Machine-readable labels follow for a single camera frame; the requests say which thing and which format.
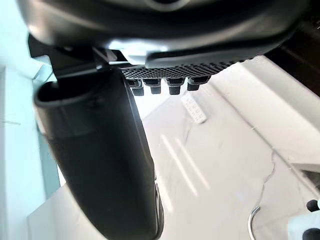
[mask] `white wall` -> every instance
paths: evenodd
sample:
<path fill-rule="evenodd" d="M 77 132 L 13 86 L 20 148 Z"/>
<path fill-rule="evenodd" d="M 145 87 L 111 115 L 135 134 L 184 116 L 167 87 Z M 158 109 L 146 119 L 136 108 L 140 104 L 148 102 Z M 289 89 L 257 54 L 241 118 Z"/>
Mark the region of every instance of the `white wall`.
<path fill-rule="evenodd" d="M 30 58 L 28 29 L 16 0 L 1 1 L 0 36 L 0 65 L 32 79 L 42 63 Z"/>
<path fill-rule="evenodd" d="M 1 234 L 3 240 L 27 240 L 27 216 L 46 200 L 32 80 L 6 68 L 0 91 Z"/>
<path fill-rule="evenodd" d="M 288 162 L 320 163 L 320 98 L 273 62 L 259 56 L 210 83 Z"/>

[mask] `white marble floor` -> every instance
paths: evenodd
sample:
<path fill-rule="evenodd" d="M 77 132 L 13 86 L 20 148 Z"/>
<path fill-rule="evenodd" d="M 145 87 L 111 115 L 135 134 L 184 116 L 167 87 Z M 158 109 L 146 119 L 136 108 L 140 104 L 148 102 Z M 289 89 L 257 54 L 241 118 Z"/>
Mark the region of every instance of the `white marble floor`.
<path fill-rule="evenodd" d="M 208 119 L 197 125 L 180 98 L 144 119 L 165 208 L 162 240 L 247 240 L 248 217 L 265 185 L 257 240 L 287 239 L 288 219 L 315 196 L 219 94 L 192 93 Z"/>

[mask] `perforated mesh panel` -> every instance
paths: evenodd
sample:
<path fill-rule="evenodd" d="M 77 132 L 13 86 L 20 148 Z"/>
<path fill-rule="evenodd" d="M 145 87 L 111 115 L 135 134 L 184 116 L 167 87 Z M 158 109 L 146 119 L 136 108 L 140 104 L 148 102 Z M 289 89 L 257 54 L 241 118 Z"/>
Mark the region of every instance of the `perforated mesh panel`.
<path fill-rule="evenodd" d="M 236 62 L 201 63 L 167 68 L 128 67 L 121 69 L 127 79 L 162 79 L 210 76 Z"/>

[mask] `marble floor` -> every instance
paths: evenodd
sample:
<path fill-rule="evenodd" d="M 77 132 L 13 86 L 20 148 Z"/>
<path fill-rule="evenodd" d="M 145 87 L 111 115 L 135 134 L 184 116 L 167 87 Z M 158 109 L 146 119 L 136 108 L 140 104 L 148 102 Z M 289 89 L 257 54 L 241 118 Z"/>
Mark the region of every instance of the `marble floor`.
<path fill-rule="evenodd" d="M 143 121 L 165 208 L 161 239 L 250 239 L 248 217 L 273 166 L 253 230 L 257 240 L 288 239 L 289 218 L 315 196 L 217 92 L 192 95 L 205 123 L 193 122 L 181 96 Z"/>

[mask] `white remote control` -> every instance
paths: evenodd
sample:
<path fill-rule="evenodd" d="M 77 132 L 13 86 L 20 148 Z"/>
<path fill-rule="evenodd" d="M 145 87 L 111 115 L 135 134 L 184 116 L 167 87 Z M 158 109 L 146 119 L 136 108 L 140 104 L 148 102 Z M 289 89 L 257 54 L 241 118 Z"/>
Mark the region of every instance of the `white remote control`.
<path fill-rule="evenodd" d="M 196 124 L 202 124 L 207 120 L 206 115 L 201 110 L 195 99 L 191 96 L 190 93 L 186 93 L 181 98 L 182 104 L 185 109 L 188 111 L 192 119 Z"/>

